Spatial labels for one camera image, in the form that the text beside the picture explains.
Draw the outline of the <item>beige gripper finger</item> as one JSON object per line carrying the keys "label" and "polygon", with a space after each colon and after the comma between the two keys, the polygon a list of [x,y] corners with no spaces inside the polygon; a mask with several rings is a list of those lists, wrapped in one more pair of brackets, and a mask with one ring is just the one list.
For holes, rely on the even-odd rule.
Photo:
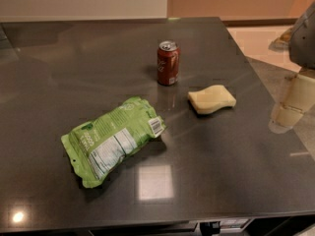
{"label": "beige gripper finger", "polygon": [[289,83],[288,90],[276,111],[275,121],[293,127],[315,104],[315,70],[302,68]]}

